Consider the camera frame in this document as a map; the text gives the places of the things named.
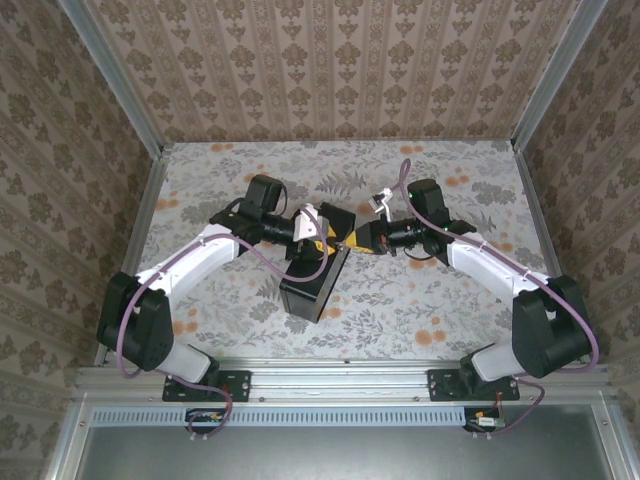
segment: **connector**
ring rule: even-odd
[[[478,425],[480,427],[504,428],[503,418],[478,417]]]

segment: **metal bar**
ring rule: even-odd
[[[264,406],[409,406],[431,404],[426,371],[434,368],[456,368],[456,362],[402,361],[301,361],[222,359],[222,369],[251,370],[250,404]],[[547,393],[545,403],[556,405],[593,404],[601,400],[601,392],[613,398],[614,390],[607,370],[599,366],[585,375],[552,374],[539,380]],[[81,369],[73,401],[100,406],[140,406],[162,402],[164,377],[143,374],[126,380],[111,366]],[[521,400],[513,404],[527,405],[537,390],[522,386]],[[431,405],[485,405],[491,402],[447,402]],[[192,403],[191,406],[208,406]]]
[[[633,451],[629,433],[619,407],[610,403],[603,396],[599,403],[592,405],[609,468],[615,480],[638,479],[638,458]]]
[[[89,421],[93,407],[88,404],[69,407],[67,421],[72,425],[71,432],[58,438],[56,453],[60,450],[60,460],[51,464],[47,472],[47,480],[74,480],[78,474],[82,453],[89,435]]]
[[[531,218],[533,219],[533,226],[536,229],[538,235],[538,241],[540,242],[540,248],[542,249],[542,256],[544,262],[547,265],[547,273],[552,277],[562,275],[562,269],[560,268],[560,262],[556,255],[556,250],[553,247],[551,241],[551,235],[547,228],[547,222],[544,219],[542,208],[540,207],[540,201],[536,194],[531,174],[529,173],[529,167],[524,158],[524,153],[521,150],[516,150],[516,165],[518,165],[518,171],[520,172],[520,178],[522,179],[522,186],[524,187],[524,193],[527,196],[529,202],[529,210],[531,211]]]
[[[188,407],[95,407],[91,427],[186,427]],[[239,405],[229,427],[464,426],[463,407],[264,407]]]
[[[131,231],[131,238],[129,239],[127,252],[125,253],[124,261],[122,262],[122,271],[129,275],[133,275],[138,271],[138,266],[140,265],[140,259],[142,258],[142,252],[144,250],[144,244],[147,241],[147,234],[149,233],[149,227],[151,226],[151,220],[153,219],[153,212],[155,210],[156,203],[158,203],[160,189],[162,188],[162,183],[164,182],[167,172],[169,158],[171,157],[171,150],[172,146],[165,148],[162,151],[162,157],[160,160],[151,165],[147,184],[144,187],[144,193],[142,194],[142,200],[140,201],[138,215],[136,216],[136,221],[133,224],[133,230]],[[107,347],[99,344],[93,364],[95,366],[102,365],[106,361],[107,353]]]
[[[64,459],[69,454],[71,447],[71,437],[75,432],[76,425],[78,423],[78,415],[80,414],[80,407],[75,405],[69,407],[67,415],[60,427],[60,434],[58,435],[58,443],[53,451],[51,460],[49,461],[49,468],[47,474],[44,477],[45,480],[57,480],[60,477],[59,472],[63,468]]]
[[[511,136],[516,151],[524,151],[531,140],[606,4],[607,0],[589,0],[578,5]]]
[[[118,99],[118,103],[127,114],[149,155],[154,161],[158,160],[162,149],[162,135],[156,131],[143,103],[136,95],[127,75],[103,37],[87,2],[60,0],[60,4],[78,31],[82,42],[89,50],[111,91]]]

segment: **white clip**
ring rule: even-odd
[[[380,193],[374,195],[369,199],[369,205],[373,209],[374,213],[380,214],[384,211],[387,217],[387,221],[391,221],[391,210],[389,209],[388,202],[393,198],[393,192],[390,188],[383,188]]]

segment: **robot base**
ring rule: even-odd
[[[469,392],[459,369],[428,370],[429,397],[432,402],[459,402],[467,400],[496,400],[496,393],[502,400],[520,400],[518,384],[513,377],[502,377],[494,382],[486,382],[473,393]]]

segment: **black box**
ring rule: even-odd
[[[333,231],[336,232],[338,242],[344,241],[355,227],[355,213],[347,212],[328,203],[320,205],[319,214],[329,220]],[[311,282],[295,283],[282,280],[280,282],[280,297],[282,297],[285,311],[318,323],[349,250],[351,249],[342,248],[331,255],[322,275]],[[294,260],[289,264],[287,274],[294,277],[306,277],[313,274],[319,265],[320,262]]]

